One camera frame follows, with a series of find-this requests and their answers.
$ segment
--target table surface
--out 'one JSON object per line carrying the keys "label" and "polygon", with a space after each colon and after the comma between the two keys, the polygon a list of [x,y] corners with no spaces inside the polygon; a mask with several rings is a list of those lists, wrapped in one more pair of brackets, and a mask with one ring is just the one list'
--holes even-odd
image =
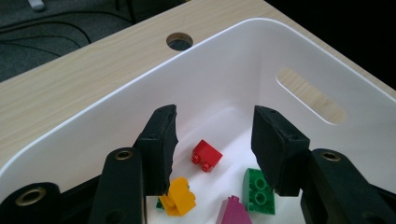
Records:
{"label": "table surface", "polygon": [[179,54],[166,45],[170,34],[186,33],[197,44],[250,18],[287,24],[396,98],[396,90],[262,0],[191,0],[0,83],[0,167],[79,111]]}

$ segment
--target purple toy block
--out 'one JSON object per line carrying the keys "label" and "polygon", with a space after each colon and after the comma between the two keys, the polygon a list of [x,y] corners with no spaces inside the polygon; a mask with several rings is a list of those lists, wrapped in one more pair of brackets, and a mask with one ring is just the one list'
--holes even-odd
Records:
{"label": "purple toy block", "polygon": [[245,206],[236,196],[224,200],[216,224],[252,224]]}

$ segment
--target black cable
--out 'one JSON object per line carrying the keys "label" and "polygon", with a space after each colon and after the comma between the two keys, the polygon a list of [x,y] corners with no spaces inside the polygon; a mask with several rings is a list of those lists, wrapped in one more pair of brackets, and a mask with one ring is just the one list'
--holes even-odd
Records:
{"label": "black cable", "polygon": [[28,37],[22,37],[22,38],[16,38],[16,39],[6,39],[2,40],[0,39],[0,42],[13,42],[13,41],[18,41],[18,40],[25,40],[25,39],[36,39],[36,38],[63,38],[66,40],[69,40],[73,42],[76,46],[78,46],[79,49],[81,49],[81,45],[74,41],[73,39],[67,37],[67,36],[62,36],[62,35],[35,35],[35,36],[28,36]]}
{"label": "black cable", "polygon": [[131,21],[123,18],[122,16],[114,14],[114,13],[111,13],[111,12],[105,12],[105,11],[69,11],[69,12],[61,12],[61,13],[54,14],[54,15],[48,15],[48,16],[44,16],[44,17],[40,17],[40,18],[34,18],[34,19],[31,19],[31,20],[14,22],[14,23],[11,23],[9,25],[5,25],[5,26],[0,27],[0,29],[7,29],[9,27],[25,24],[25,23],[28,23],[28,22],[40,21],[40,20],[45,20],[45,19],[49,19],[49,18],[53,18],[53,17],[59,17],[59,16],[64,16],[64,15],[69,15],[69,14],[90,14],[90,13],[91,14],[107,14],[107,15],[110,15],[110,16],[118,17],[119,19],[122,19],[124,21],[128,21],[129,23],[133,24]]}
{"label": "black cable", "polygon": [[38,23],[28,24],[28,25],[16,27],[16,28],[14,28],[14,29],[6,30],[6,31],[1,31],[1,32],[0,32],[0,35],[1,35],[1,34],[4,34],[4,33],[10,33],[10,32],[14,32],[14,31],[17,31],[17,30],[25,29],[25,28],[30,28],[30,27],[32,27],[32,26],[37,26],[37,25],[42,25],[42,24],[51,24],[51,23],[59,23],[59,24],[63,24],[63,25],[69,25],[69,26],[72,26],[72,27],[78,29],[79,31],[82,32],[83,35],[85,35],[85,38],[87,39],[88,43],[91,44],[91,39],[90,39],[90,37],[87,35],[87,33],[85,33],[81,28],[79,28],[79,27],[76,26],[75,24],[72,24],[72,23],[70,23],[70,22],[65,22],[65,21],[42,21],[42,22],[38,22]]}
{"label": "black cable", "polygon": [[55,55],[55,56],[57,56],[57,57],[61,57],[61,56],[62,56],[62,55],[59,55],[59,54],[57,54],[57,53],[50,52],[50,51],[47,51],[47,50],[44,50],[44,49],[38,49],[38,48],[35,48],[35,47],[26,46],[26,45],[21,45],[21,44],[0,42],[0,45],[12,45],[12,46],[18,46],[18,47],[27,48],[27,49],[35,49],[35,50],[39,50],[39,51],[42,51],[42,52],[46,52],[46,53],[48,53],[48,54]]}

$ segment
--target yellow lego brick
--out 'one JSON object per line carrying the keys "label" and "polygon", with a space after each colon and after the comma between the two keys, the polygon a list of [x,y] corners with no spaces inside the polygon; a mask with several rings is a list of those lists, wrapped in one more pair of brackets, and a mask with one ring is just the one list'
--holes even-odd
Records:
{"label": "yellow lego brick", "polygon": [[168,195],[160,196],[168,216],[182,217],[195,207],[195,195],[189,190],[189,182],[184,177],[171,181]]}

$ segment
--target green rectangular block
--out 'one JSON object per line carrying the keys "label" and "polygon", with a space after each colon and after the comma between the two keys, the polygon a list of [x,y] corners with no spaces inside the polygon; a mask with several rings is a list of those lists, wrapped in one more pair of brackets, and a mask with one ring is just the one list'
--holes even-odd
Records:
{"label": "green rectangular block", "polygon": [[242,203],[248,212],[275,214],[275,195],[261,170],[247,168],[244,175]]}

